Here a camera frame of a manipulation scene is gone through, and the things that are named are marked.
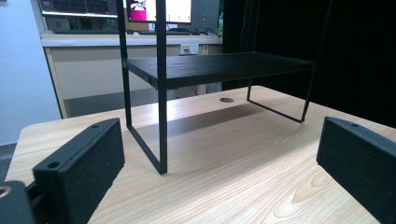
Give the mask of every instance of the shelf top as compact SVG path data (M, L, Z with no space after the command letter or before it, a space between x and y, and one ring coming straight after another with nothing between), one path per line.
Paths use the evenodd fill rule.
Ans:
M166 89L309 71L314 64L259 52L167 57ZM158 88L157 58L128 59L128 69Z

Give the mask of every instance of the black foam block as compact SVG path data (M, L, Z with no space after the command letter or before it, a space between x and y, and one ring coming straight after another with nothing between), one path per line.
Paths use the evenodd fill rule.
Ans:
M326 118L318 164L381 223L396 223L396 143L358 124Z
M87 223L125 163L120 120L96 123L34 169L49 223Z

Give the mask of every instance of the floor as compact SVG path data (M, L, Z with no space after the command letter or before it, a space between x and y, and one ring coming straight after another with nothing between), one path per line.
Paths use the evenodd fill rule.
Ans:
M207 84L206 93L220 91L219 84ZM184 98L195 95L196 89L185 88L185 90L179 90L179 92L168 92L168 100L174 100L177 98ZM132 91L131 92L131 105L146 105L157 102L157 92L154 89ZM77 117L87 114L105 112L109 110L123 108L123 94L114 93L99 96L90 96L77 98L65 101L66 110L71 117ZM4 182L7 176L9 164L11 163L12 156L17 144L11 144L6 146L0 146L0 183Z

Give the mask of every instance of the light wood grain tabletop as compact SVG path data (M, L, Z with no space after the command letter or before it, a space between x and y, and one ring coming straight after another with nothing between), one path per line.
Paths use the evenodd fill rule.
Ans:
M248 103L246 95L239 89L169 101L166 175L125 127L124 110L115 110L26 127L7 180L30 184L32 168L50 153L95 122L120 118L125 166L91 223L377 223L318 166L318 142L325 116L392 141L394 129L312 103L299 124ZM253 87L252 100L297 118L304 106L263 87ZM133 125L155 152L157 109L132 108Z

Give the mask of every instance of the black object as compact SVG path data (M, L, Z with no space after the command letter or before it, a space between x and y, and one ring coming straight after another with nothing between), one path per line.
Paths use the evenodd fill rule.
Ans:
M63 29L53 29L53 33L57 35L117 35L118 30L63 30Z
M157 32L154 30L147 30L147 31L137 31L140 35L156 35ZM189 31L171 31L167 30L166 35L191 35Z
M223 53L254 50L314 61L317 58L329 2L329 0L224 1ZM311 71L301 71L283 76L257 77L254 78L253 85L261 85L304 99L310 78ZM222 83L222 89L226 91L247 85L246 79L227 81Z
M191 24L179 24L177 28L187 28L190 31L199 30L204 33L215 34L218 30L221 4L219 0L192 0Z
M396 128L393 1L332 0L312 101Z
M209 33L202 32L202 31L192 31L191 35L209 35Z
M246 53L234 55L206 55L190 57L166 57L166 14L165 1L156 2L157 21L157 58L153 59L128 59L125 36L125 20L123 19L122 1L117 0L118 22L120 29L120 57L122 65L122 81L124 89L126 125L136 141L145 151L146 155L162 175L167 173L167 118L166 118L166 91L174 88L219 82L246 77L271 76L290 73L293 71L312 71L313 62L295 60L276 55ZM160 159L152 153L149 146L132 125L131 98L129 87L129 71L146 80L158 90L159 107L159 133L160 133ZM247 100L249 101L250 87L248 88ZM309 92L305 98L304 112L301 119L293 119L303 122L306 109L309 104Z
M34 223L31 214L37 223L87 223L124 163L120 120L93 124L35 166L27 189L1 185L10 192L0 198L0 223ZM19 222L14 214L28 216Z
M326 118L318 164L381 223L396 223L396 143L358 124Z
M189 32L190 30L187 28L170 28L169 31L176 31L176 32Z

